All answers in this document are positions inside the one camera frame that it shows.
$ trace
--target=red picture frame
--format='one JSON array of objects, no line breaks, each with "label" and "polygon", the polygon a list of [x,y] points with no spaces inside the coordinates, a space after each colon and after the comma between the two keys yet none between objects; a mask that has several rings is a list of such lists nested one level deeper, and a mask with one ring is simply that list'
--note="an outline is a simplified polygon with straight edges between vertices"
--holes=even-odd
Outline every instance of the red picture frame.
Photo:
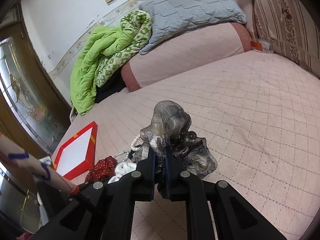
[{"label": "red picture frame", "polygon": [[86,127],[82,128],[79,132],[77,132],[73,137],[71,137],[68,141],[66,141],[59,149],[57,156],[53,162],[53,168],[56,170],[61,158],[61,155],[63,153],[63,150],[69,146],[72,142],[74,142],[79,136],[83,135],[85,132],[88,130],[91,131],[90,139],[89,139],[89,144],[85,156],[85,160],[83,160],[79,165],[74,167],[71,171],[63,175],[68,180],[72,180],[75,177],[81,175],[82,173],[86,172],[89,170],[93,165],[94,165],[94,152],[96,148],[96,138],[97,138],[97,131],[98,131],[98,125],[96,122],[91,122],[89,123]]}]

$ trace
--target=striped cushion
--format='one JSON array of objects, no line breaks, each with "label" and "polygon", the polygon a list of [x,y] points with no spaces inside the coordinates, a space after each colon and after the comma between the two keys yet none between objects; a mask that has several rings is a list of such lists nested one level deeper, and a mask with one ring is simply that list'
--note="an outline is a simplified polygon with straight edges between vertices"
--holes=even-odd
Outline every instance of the striped cushion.
[{"label": "striped cushion", "polygon": [[320,35],[299,0],[255,0],[258,34],[276,53],[320,77]]},{"label": "striped cushion", "polygon": [[165,41],[146,55],[135,55],[122,70],[130,92],[190,69],[251,50],[239,23],[211,25]]}]

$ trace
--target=white board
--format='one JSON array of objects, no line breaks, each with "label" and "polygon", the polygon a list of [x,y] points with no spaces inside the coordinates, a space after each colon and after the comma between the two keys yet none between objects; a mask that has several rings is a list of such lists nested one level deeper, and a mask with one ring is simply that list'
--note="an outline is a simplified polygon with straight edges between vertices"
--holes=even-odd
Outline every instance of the white board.
[{"label": "white board", "polygon": [[77,137],[72,143],[63,149],[56,170],[58,174],[64,176],[85,160],[91,132],[92,128]]}]

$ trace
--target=black cloth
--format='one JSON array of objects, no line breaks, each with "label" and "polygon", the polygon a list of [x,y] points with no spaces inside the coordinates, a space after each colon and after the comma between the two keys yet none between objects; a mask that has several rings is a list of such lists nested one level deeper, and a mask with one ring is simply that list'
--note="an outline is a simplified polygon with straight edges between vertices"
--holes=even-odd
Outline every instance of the black cloth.
[{"label": "black cloth", "polygon": [[97,87],[96,104],[126,87],[121,76],[121,69],[122,67],[117,69],[102,87]]}]

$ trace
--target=gray organza fabric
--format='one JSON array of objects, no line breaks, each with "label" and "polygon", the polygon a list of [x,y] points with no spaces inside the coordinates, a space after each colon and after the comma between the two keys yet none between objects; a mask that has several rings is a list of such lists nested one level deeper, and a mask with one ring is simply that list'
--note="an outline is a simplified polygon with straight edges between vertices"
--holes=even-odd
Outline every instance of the gray organza fabric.
[{"label": "gray organza fabric", "polygon": [[183,108],[173,101],[161,101],[156,104],[151,124],[140,130],[143,140],[140,149],[131,155],[135,163],[148,157],[149,146],[157,156],[157,169],[164,166],[164,148],[171,147],[174,158],[182,159],[186,169],[200,178],[217,168],[217,161],[211,155],[205,138],[197,137],[194,131],[188,131],[191,118]]}]

